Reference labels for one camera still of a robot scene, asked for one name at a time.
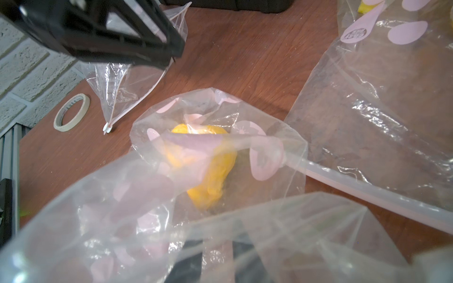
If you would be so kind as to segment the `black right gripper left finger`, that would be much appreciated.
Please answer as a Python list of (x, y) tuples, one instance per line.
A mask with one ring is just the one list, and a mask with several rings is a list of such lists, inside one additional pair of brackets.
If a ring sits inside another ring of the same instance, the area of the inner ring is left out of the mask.
[(165, 283), (198, 283), (202, 272), (202, 251), (190, 257), (179, 257)]

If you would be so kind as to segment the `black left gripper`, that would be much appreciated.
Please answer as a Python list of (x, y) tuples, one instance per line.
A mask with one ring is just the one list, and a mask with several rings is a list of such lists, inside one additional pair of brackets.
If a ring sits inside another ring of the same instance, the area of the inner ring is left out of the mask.
[(39, 45), (83, 62), (166, 68), (182, 56), (186, 7), (159, 1), (117, 1), (116, 31), (143, 41), (141, 51), (102, 49), (96, 32), (106, 28), (107, 1), (1, 1), (1, 18)]

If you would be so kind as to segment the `clear zip bag bottom layer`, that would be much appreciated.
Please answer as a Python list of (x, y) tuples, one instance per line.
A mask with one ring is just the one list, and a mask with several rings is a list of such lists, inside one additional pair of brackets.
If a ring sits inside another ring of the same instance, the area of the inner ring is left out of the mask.
[(285, 122), (308, 142), (309, 176), (453, 231), (453, 48), (338, 36)]

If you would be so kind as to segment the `black plastic toolbox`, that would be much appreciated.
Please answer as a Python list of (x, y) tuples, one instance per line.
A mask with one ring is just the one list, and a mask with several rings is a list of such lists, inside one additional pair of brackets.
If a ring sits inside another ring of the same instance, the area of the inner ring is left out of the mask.
[(264, 14), (283, 12), (294, 0), (162, 0), (164, 5), (184, 6), (192, 2), (196, 8), (226, 9), (231, 11), (259, 11)]

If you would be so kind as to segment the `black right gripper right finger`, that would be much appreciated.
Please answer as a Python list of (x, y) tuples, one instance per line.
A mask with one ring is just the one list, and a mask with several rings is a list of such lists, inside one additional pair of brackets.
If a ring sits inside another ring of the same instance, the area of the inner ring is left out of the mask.
[(232, 243), (236, 283), (273, 283), (253, 244)]

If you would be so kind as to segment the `clear zip bag with pears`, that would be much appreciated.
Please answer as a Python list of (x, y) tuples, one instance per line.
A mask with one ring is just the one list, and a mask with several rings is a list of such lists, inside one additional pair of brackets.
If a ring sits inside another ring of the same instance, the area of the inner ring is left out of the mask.
[(398, 46), (432, 38), (453, 47), (452, 1), (338, 1), (337, 23), (346, 44), (382, 33)]

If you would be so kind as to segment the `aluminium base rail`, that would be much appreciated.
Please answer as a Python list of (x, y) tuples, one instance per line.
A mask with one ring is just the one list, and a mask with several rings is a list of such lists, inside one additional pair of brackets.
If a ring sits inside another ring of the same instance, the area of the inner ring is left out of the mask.
[(20, 141), (29, 131), (17, 123), (1, 136), (1, 246), (20, 229)]

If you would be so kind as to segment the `dotted zip bag with pears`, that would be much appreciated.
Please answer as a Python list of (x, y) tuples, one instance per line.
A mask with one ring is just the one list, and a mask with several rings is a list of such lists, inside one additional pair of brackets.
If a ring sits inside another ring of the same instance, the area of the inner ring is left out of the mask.
[[(185, 5), (186, 12), (192, 2)], [(107, 28), (116, 31), (116, 13), (107, 17)], [(170, 68), (118, 63), (79, 62), (76, 69), (100, 99), (106, 124), (103, 133), (111, 132), (115, 123), (143, 101)]]

